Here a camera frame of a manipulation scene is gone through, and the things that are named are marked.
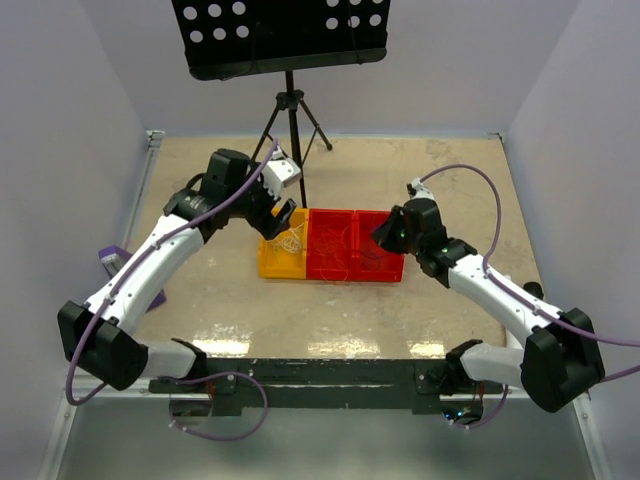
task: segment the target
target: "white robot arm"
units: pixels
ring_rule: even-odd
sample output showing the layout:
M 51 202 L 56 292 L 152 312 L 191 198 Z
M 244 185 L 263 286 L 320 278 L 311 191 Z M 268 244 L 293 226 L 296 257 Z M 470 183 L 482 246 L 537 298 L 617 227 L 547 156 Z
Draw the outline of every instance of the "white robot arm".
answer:
M 578 309 L 562 312 L 498 273 L 473 247 L 447 235 L 433 194 L 420 178 L 407 187 L 410 200 L 392 209 L 374 240 L 387 251 L 414 255 L 426 275 L 473 300 L 520 344 L 505 348 L 472 340 L 457 347 L 447 355 L 453 384 L 471 379 L 520 387 L 538 406 L 555 412 L 604 378 L 597 342 L 543 318 L 593 333 L 587 315 Z
M 179 340 L 143 345 L 132 337 L 169 278 L 230 218 L 246 219 L 267 239 L 289 228 L 289 218 L 295 210 L 293 200 L 285 203 L 278 216 L 274 217 L 271 211 L 284 188 L 300 178 L 301 170 L 279 148 L 257 181 L 228 208 L 202 222 L 196 221 L 228 200 L 247 180 L 248 172 L 256 168 L 242 153 L 216 151 L 207 172 L 194 177 L 173 195 L 153 232 L 125 268 L 83 305 L 73 302 L 64 305 L 58 313 L 58 325 L 69 361 L 97 315 L 99 318 L 95 318 L 97 322 L 77 362 L 87 372 L 118 390 L 129 387 L 140 377 L 189 375 L 201 353 L 193 346 Z M 200 181 L 198 191 L 193 189 L 197 181 Z

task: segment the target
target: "white wall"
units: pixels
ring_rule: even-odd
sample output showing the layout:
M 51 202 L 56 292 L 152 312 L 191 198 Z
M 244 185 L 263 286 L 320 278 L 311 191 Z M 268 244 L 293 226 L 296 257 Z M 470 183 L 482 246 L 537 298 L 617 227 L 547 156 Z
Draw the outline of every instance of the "white wall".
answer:
M 640 339 L 640 3 L 582 0 L 507 134 L 542 279 L 596 329 Z M 640 351 L 602 346 L 608 373 Z M 640 375 L 591 392 L 616 479 L 638 478 Z
M 77 0 L 0 2 L 0 478 L 35 478 L 61 398 L 56 313 L 104 280 L 144 130 Z
M 181 134 L 262 130 L 283 75 L 198 82 L 187 71 L 169 0 L 82 2 L 147 127 Z M 386 59 L 300 71 L 298 85 L 331 132 L 502 131 L 577 3 L 392 0 Z M 282 117 L 278 129 L 286 131 Z

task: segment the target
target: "tan tabletop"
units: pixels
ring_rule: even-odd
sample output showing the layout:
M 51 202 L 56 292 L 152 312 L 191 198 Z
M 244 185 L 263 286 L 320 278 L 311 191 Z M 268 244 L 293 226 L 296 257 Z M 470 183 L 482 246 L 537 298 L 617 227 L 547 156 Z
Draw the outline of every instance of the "tan tabletop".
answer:
M 305 166 L 310 207 L 389 210 L 408 197 L 405 185 L 442 165 L 482 168 L 500 191 L 504 223 L 492 265 L 522 284 L 537 280 L 531 246 L 497 139 L 332 139 L 316 141 Z M 282 139 L 285 149 L 286 138 Z M 251 154 L 255 138 L 168 138 L 142 209 L 137 248 L 169 197 L 205 171 L 211 153 Z M 495 202 L 479 176 L 450 171 L 429 181 L 449 234 L 484 253 L 495 227 Z M 288 196 L 298 204 L 298 188 Z M 212 356 L 440 357 L 471 338 L 504 344 L 504 329 L 470 300 L 426 277 L 406 258 L 399 284 L 265 280 L 258 276 L 259 235 L 232 220 L 189 259 L 166 286 L 168 301 L 145 315 L 137 338 L 193 342 Z

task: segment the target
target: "yellow tray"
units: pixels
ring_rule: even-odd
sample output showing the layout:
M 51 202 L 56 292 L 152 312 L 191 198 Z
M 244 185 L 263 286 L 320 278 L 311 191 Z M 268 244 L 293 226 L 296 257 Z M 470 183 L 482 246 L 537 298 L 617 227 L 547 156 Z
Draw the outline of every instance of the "yellow tray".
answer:
M 279 208 L 273 210 L 276 215 Z M 297 208 L 291 215 L 291 228 L 282 232 L 274 240 L 260 239 L 258 248 L 258 270 L 262 278 L 307 278 L 307 235 L 309 232 L 309 210 Z M 301 242 L 299 252 L 291 253 L 282 248 L 282 241 L 292 235 L 298 235 Z

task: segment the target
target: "music stand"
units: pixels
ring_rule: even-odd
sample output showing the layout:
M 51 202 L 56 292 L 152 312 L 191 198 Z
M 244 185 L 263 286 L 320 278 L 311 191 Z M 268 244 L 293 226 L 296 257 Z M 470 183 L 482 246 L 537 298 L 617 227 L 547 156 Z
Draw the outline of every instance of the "music stand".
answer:
M 333 147 L 294 89 L 293 71 L 377 62 L 386 53 L 390 0 L 172 0 L 189 72 L 198 80 L 285 72 L 286 91 L 254 152 L 255 159 L 279 112 L 287 110 L 291 158 L 302 169 L 297 109 L 302 107 L 327 149 Z M 302 206 L 307 207 L 304 174 Z

